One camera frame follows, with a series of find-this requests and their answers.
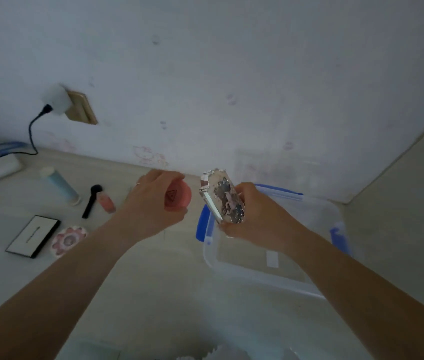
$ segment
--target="white wall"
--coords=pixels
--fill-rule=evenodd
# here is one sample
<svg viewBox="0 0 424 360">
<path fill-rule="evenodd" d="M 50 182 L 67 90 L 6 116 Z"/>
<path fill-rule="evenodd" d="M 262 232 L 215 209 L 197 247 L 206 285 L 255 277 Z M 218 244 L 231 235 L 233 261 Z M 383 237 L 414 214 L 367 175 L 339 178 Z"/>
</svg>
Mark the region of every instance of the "white wall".
<svg viewBox="0 0 424 360">
<path fill-rule="evenodd" d="M 424 138 L 344 213 L 363 262 L 424 303 Z"/>
<path fill-rule="evenodd" d="M 0 137 L 347 202 L 424 131 L 424 0 L 0 0 Z"/>
</svg>

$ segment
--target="floor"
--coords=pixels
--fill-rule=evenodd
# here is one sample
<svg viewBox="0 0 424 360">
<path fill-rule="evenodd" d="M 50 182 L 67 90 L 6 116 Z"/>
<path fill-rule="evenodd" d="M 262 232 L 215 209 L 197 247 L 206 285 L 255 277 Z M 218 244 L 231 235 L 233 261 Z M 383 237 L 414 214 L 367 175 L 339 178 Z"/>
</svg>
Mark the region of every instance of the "floor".
<svg viewBox="0 0 424 360">
<path fill-rule="evenodd" d="M 76 155 L 41 151 L 20 157 L 26 169 L 0 181 L 0 304 L 47 268 L 49 247 L 36 259 L 5 253 L 34 215 L 92 231 L 109 215 L 94 207 L 81 218 L 89 189 L 101 184 L 117 206 L 148 169 Z M 39 169 L 55 167 L 83 197 L 66 205 Z M 241 347 L 254 359 L 281 359 L 292 348 L 301 359 L 371 359 L 324 300 L 258 287 L 215 274 L 204 262 L 195 230 L 203 201 L 199 178 L 186 219 L 141 242 L 114 267 L 71 335 L 120 349 L 121 359 L 204 356 L 217 344 Z"/>
</svg>

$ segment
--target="silver phone case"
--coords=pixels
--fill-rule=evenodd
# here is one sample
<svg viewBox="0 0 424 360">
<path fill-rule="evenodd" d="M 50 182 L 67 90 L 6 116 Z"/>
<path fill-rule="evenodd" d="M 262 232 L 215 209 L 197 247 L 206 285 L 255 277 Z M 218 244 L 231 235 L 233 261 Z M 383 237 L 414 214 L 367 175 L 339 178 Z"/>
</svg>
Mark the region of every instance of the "silver phone case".
<svg viewBox="0 0 424 360">
<path fill-rule="evenodd" d="M 245 207 L 225 170 L 214 169 L 200 178 L 200 195 L 218 223 L 244 221 Z"/>
</svg>

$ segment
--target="electrical outlet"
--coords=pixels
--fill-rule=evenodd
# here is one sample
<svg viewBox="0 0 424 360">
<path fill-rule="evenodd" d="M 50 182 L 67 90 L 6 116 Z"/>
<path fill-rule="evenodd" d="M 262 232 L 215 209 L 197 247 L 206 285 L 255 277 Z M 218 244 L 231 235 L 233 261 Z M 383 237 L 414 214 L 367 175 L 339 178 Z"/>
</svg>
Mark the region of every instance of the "electrical outlet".
<svg viewBox="0 0 424 360">
<path fill-rule="evenodd" d="M 67 91 L 72 101 L 72 107 L 65 114 L 69 120 L 83 122 L 85 124 L 97 125 L 95 114 L 87 100 L 86 95 L 80 92 Z"/>
</svg>

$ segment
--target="plastic storage container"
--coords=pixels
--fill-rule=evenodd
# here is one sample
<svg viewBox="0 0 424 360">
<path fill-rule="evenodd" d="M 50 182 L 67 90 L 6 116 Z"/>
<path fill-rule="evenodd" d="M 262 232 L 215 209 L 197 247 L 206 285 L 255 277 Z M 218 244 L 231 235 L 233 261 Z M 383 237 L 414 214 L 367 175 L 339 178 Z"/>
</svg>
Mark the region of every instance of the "plastic storage container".
<svg viewBox="0 0 424 360">
<path fill-rule="evenodd" d="M 307 197 L 283 188 L 261 184 L 256 186 L 305 227 L 351 255 L 346 226 L 335 205 L 323 199 Z M 196 238 L 204 243 L 205 262 L 218 273 L 324 298 L 305 272 L 286 255 L 226 236 L 218 229 L 214 215 L 207 206 L 200 215 Z"/>
</svg>

